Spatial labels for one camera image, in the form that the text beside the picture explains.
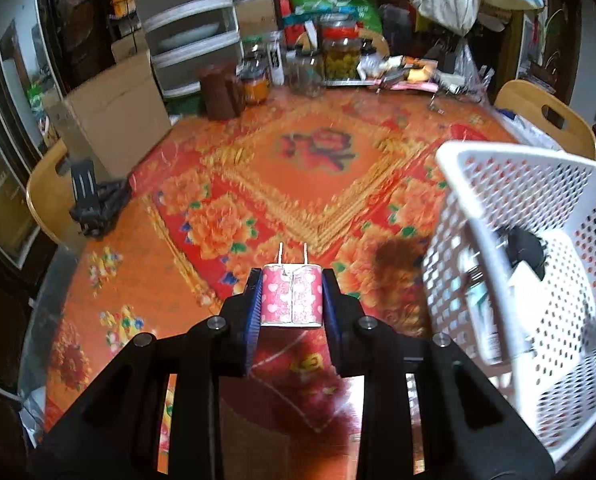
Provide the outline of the white perforated plastic basket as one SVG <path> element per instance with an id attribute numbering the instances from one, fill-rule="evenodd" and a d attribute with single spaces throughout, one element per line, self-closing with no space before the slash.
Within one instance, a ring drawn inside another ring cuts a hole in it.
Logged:
<path id="1" fill-rule="evenodd" d="M 596 428 L 596 162 L 449 141 L 421 264 L 432 328 L 451 337 L 557 467 Z"/>

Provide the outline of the white power strip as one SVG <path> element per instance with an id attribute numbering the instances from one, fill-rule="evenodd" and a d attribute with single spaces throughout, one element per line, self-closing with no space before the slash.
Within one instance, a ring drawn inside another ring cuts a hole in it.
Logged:
<path id="1" fill-rule="evenodd" d="M 440 86 L 445 88 L 461 88 L 465 86 L 466 81 L 463 75 L 443 73 L 441 70 L 436 70 L 433 74 L 433 78 L 435 78 L 435 81 L 437 81 Z"/>

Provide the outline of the far wooden chair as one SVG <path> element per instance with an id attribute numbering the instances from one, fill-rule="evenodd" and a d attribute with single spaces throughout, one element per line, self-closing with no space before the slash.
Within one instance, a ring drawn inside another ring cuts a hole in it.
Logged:
<path id="1" fill-rule="evenodd" d="M 390 49 L 388 42 L 383 36 L 374 30 L 367 28 L 359 28 L 357 30 L 359 37 L 362 38 L 367 44 L 371 44 L 382 58 L 389 58 Z"/>

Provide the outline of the left wooden chair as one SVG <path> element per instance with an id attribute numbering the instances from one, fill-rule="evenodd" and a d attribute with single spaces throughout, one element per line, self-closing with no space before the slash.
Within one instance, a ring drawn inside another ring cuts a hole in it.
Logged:
<path id="1" fill-rule="evenodd" d="M 26 204 L 40 229 L 57 245 L 76 254 L 86 245 L 80 226 L 70 216 L 75 204 L 68 148 L 58 140 L 37 163 L 26 184 Z"/>

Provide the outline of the empty glass jar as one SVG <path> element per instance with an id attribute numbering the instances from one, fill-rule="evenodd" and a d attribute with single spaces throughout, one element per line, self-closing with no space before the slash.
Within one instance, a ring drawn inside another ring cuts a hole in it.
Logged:
<path id="1" fill-rule="evenodd" d="M 321 52 L 297 49 L 289 64 L 289 87 L 300 96 L 316 98 L 324 90 L 324 64 Z"/>

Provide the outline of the white and blue paper bag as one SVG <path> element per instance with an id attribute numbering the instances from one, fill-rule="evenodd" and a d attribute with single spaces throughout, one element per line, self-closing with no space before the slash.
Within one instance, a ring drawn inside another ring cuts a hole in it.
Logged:
<path id="1" fill-rule="evenodd" d="M 533 146 L 533 148 L 547 148 L 552 151 L 563 149 L 552 136 L 533 125 L 522 115 L 511 110 L 496 110 L 496 113 L 498 113 L 499 123 L 520 144 Z"/>

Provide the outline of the black phone stand mount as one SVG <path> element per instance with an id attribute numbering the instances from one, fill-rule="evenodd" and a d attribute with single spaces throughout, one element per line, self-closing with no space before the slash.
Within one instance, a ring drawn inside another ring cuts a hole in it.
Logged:
<path id="1" fill-rule="evenodd" d="M 74 197 L 70 217 L 84 236 L 101 240 L 115 228 L 130 201 L 130 182 L 127 179 L 98 182 L 90 158 L 74 162 L 70 174 Z"/>

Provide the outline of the glass jar with pickles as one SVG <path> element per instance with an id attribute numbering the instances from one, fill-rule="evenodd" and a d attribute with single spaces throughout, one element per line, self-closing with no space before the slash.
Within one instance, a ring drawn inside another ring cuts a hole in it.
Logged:
<path id="1" fill-rule="evenodd" d="M 330 27 L 323 31 L 323 60 L 327 80 L 356 80 L 362 40 L 356 27 Z"/>

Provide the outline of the white label bottle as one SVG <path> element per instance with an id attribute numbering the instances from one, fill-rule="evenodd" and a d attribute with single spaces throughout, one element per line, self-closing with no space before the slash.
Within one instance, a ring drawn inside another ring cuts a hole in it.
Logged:
<path id="1" fill-rule="evenodd" d="M 280 30 L 270 32 L 266 39 L 266 53 L 269 61 L 272 84 L 285 84 L 285 42 L 284 33 Z"/>

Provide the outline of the red floral tablecloth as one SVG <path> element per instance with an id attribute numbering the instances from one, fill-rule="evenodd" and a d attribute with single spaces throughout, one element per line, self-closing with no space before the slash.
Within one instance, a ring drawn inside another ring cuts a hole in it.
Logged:
<path id="1" fill-rule="evenodd" d="M 411 92 L 275 89 L 229 122 L 179 122 L 130 176 L 132 201 L 89 240 L 49 353 L 51 430 L 145 330 L 186 332 L 277 258 L 333 269 L 397 332 L 428 333 L 420 263 L 449 140 L 515 142 L 483 107 Z M 224 379 L 228 479 L 354 479 L 363 382 L 341 379 L 323 330 L 262 330 L 246 379 Z"/>

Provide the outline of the white folding plug charger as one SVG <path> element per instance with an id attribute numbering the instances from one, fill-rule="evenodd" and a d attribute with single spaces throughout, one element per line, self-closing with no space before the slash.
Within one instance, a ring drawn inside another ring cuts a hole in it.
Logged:
<path id="1" fill-rule="evenodd" d="M 488 288 L 484 283 L 484 274 L 477 262 L 477 255 L 470 249 L 463 249 L 458 257 L 458 267 L 461 270 L 462 289 L 480 359 L 488 366 L 501 365 L 503 359 L 498 326 L 494 321 Z"/>

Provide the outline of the large white power adapter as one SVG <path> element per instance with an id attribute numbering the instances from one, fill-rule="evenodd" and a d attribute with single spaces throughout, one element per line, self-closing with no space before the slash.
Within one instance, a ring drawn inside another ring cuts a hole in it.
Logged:
<path id="1" fill-rule="evenodd" d="M 584 294 L 579 284 L 550 266 L 540 281 L 527 263 L 519 263 L 510 280 L 514 313 L 533 351 L 571 348 L 579 339 Z"/>

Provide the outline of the white plastic drawer tower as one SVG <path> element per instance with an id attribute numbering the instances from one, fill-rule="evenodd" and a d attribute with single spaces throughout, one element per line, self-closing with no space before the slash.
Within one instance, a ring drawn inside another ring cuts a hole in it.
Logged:
<path id="1" fill-rule="evenodd" d="M 134 0 L 164 99 L 200 90 L 209 66 L 243 59 L 233 0 Z"/>

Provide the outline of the white pink-wrapped plug charger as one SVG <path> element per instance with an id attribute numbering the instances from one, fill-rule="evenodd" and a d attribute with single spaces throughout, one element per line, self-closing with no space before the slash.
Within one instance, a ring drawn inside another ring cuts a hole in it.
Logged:
<path id="1" fill-rule="evenodd" d="M 277 259 L 262 269 L 261 325 L 274 328 L 319 328 L 323 325 L 323 270 L 309 263 L 303 245 L 301 263 L 284 262 L 284 244 Z"/>

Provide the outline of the right wooden chair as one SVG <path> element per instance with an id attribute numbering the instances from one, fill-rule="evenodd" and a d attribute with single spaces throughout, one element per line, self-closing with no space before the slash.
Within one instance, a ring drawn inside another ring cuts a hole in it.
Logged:
<path id="1" fill-rule="evenodd" d="M 570 154 L 596 160 L 592 128 L 574 110 L 526 80 L 507 81 L 494 105 L 528 119 Z"/>

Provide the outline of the black power adapter with cable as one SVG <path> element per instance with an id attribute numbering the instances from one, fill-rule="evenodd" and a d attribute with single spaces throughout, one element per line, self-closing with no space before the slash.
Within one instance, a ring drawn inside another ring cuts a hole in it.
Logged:
<path id="1" fill-rule="evenodd" d="M 496 230 L 496 236 L 512 270 L 524 262 L 540 281 L 543 280 L 548 253 L 542 238 L 519 226 L 501 226 Z"/>

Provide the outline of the wooden chair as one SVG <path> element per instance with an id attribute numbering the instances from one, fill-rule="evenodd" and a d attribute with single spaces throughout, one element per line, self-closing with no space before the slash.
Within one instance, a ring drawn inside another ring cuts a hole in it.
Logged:
<path id="1" fill-rule="evenodd" d="M 26 204 L 40 229 L 57 245 L 76 254 L 86 245 L 80 226 L 70 216 L 75 204 L 68 148 L 58 140 L 37 163 L 26 184 Z"/>
<path id="2" fill-rule="evenodd" d="M 367 44 L 371 44 L 382 58 L 389 58 L 390 49 L 388 42 L 383 36 L 374 30 L 367 28 L 359 28 L 357 30 L 359 37 L 362 38 Z"/>
<path id="3" fill-rule="evenodd" d="M 494 105 L 528 119 L 570 154 L 596 160 L 592 128 L 574 110 L 526 80 L 507 81 Z"/>

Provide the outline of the orange jam jar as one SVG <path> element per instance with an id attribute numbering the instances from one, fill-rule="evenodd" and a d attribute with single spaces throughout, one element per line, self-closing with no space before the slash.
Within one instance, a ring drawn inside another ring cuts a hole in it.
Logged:
<path id="1" fill-rule="evenodd" d="M 264 66 L 246 66 L 240 73 L 240 81 L 247 105 L 262 104 L 269 97 L 270 83 Z"/>

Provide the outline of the cardboard box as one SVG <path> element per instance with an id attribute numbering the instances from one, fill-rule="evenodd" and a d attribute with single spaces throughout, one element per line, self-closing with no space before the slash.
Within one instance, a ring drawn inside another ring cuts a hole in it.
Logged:
<path id="1" fill-rule="evenodd" d="M 92 159 L 99 180 L 123 179 L 172 128 L 150 55 L 141 51 L 64 98 L 43 97 L 51 125 L 74 162 Z"/>

